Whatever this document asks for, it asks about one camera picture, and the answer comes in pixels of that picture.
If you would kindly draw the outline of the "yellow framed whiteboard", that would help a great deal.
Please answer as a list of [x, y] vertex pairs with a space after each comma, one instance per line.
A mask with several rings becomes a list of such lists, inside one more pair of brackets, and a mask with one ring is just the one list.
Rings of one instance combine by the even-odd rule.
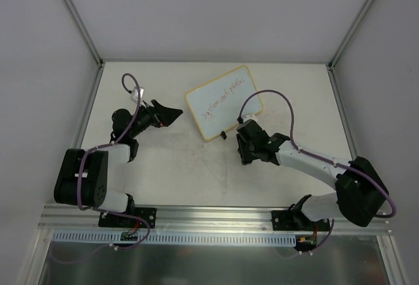
[[237, 67], [186, 93], [187, 105], [204, 140], [210, 141], [234, 128], [239, 115], [257, 115], [263, 110], [250, 69]]

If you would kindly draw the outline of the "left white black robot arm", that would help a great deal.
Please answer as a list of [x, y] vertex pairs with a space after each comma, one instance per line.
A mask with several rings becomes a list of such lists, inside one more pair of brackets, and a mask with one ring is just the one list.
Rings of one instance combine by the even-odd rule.
[[114, 212], [121, 225], [133, 224], [137, 211], [130, 206], [132, 197], [108, 188], [110, 169], [136, 158], [139, 149], [136, 137], [140, 133], [151, 126], [168, 127], [182, 114], [181, 109], [163, 106], [156, 100], [138, 104], [133, 114], [127, 109], [116, 110], [111, 116], [113, 130], [108, 144], [65, 152], [54, 187], [55, 202], [81, 210]]

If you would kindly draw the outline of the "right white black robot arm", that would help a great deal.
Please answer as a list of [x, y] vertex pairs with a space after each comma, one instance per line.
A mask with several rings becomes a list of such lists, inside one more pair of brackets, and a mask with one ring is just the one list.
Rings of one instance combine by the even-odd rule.
[[288, 229], [309, 229], [323, 219], [344, 217], [366, 227], [378, 215], [389, 192], [372, 164], [363, 157], [345, 161], [309, 153], [297, 148], [289, 136], [269, 136], [256, 121], [247, 120], [237, 129], [238, 152], [242, 164], [262, 161], [292, 168], [333, 189], [326, 195], [305, 195], [279, 218]]

